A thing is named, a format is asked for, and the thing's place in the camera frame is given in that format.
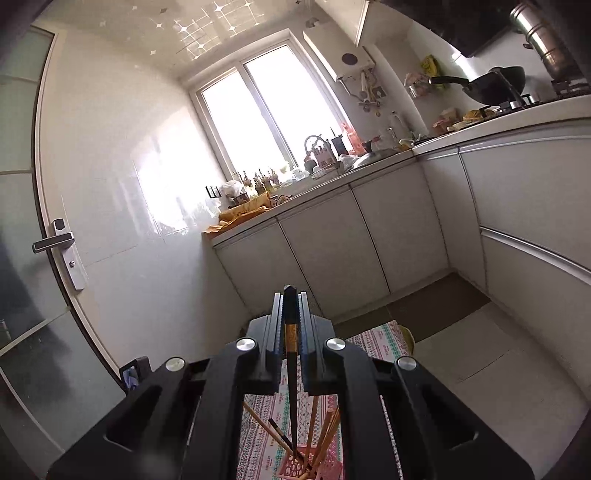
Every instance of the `glass door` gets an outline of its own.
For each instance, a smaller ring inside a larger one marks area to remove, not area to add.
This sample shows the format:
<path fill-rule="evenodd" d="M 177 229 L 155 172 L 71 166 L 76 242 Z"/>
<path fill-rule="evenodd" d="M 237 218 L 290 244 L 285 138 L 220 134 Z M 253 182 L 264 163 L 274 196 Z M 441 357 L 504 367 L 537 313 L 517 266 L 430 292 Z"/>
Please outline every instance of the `glass door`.
<path fill-rule="evenodd" d="M 31 28 L 0 67 L 0 433 L 40 478 L 124 397 L 54 254 L 31 248 L 54 234 L 41 215 L 35 166 L 53 41 Z"/>

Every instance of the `floor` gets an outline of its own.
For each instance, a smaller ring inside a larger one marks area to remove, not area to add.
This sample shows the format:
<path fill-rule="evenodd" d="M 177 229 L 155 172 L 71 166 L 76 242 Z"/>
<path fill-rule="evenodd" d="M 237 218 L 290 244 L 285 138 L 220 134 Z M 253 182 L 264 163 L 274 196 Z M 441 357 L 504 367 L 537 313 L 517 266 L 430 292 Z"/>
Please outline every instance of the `floor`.
<path fill-rule="evenodd" d="M 335 325 L 335 334 L 351 338 L 396 320 L 408 328 L 416 342 L 449 327 L 490 300 L 453 273 L 378 310 Z"/>
<path fill-rule="evenodd" d="M 414 356 L 542 478 L 588 405 L 566 372 L 493 303 L 417 343 Z"/>

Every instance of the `wok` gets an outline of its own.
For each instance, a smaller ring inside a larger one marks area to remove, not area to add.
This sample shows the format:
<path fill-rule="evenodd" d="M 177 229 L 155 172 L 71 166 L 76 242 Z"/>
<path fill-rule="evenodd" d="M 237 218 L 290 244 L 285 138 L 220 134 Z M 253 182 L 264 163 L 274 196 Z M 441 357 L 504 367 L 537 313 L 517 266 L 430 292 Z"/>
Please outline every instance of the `wok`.
<path fill-rule="evenodd" d="M 504 102 L 517 101 L 523 105 L 521 93 L 525 88 L 525 70 L 523 67 L 494 67 L 475 80 L 460 77 L 432 77 L 432 85 L 437 83 L 458 83 L 464 93 L 485 105 L 500 105 Z"/>

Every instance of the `metal bolt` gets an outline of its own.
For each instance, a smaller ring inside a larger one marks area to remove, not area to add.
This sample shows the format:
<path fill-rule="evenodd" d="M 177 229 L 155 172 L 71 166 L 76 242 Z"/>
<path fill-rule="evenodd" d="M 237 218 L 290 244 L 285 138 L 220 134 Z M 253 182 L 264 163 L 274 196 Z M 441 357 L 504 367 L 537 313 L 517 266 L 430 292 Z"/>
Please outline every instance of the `metal bolt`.
<path fill-rule="evenodd" d="M 414 370 L 417 367 L 417 361 L 411 356 L 402 356 L 397 361 L 398 366 L 403 370 Z"/>
<path fill-rule="evenodd" d="M 178 372 L 184 367 L 184 360 L 179 357 L 174 357 L 166 362 L 166 370 L 171 372 Z"/>
<path fill-rule="evenodd" d="M 241 338 L 236 342 L 236 348 L 242 352 L 248 352 L 252 350 L 256 345 L 256 342 L 252 338 Z"/>
<path fill-rule="evenodd" d="M 331 350 L 342 350 L 345 345 L 345 341 L 340 338 L 331 338 L 326 341 L 326 346 Z"/>

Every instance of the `white countertop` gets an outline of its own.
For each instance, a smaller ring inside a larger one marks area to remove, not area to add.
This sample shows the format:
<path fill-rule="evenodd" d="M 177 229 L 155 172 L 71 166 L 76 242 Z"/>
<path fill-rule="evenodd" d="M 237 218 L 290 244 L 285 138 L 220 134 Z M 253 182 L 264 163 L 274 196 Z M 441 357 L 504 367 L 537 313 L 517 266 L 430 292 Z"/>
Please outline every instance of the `white countertop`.
<path fill-rule="evenodd" d="M 334 180 L 322 183 L 307 192 L 304 192 L 288 202 L 285 202 L 261 215 L 244 222 L 233 229 L 218 235 L 212 240 L 215 247 L 220 243 L 242 233 L 255 225 L 272 219 L 277 215 L 286 212 L 304 202 L 308 202 L 320 195 L 331 192 L 334 189 L 353 183 L 363 177 L 376 173 L 397 163 L 409 160 L 417 155 L 423 155 L 442 148 L 449 148 L 454 145 L 476 140 L 482 137 L 515 130 L 518 128 L 532 127 L 534 125 L 547 124 L 564 120 L 591 118 L 591 95 L 557 100 L 536 107 L 528 108 L 521 112 L 511 113 L 493 120 L 473 125 L 459 132 L 447 134 L 443 137 L 434 138 L 422 143 L 412 150 L 402 152 L 392 157 L 379 160 L 366 167 L 358 168 Z"/>

